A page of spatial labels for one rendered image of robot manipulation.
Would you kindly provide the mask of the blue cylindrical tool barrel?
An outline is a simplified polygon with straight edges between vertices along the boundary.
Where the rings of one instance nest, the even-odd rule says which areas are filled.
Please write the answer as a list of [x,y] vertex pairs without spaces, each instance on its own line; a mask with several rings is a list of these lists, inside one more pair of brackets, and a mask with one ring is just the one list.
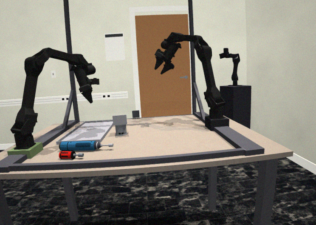
[[103,145],[96,141],[72,141],[72,142],[61,142],[59,149],[61,151],[94,151],[101,148],[102,146],[113,147],[113,143]]

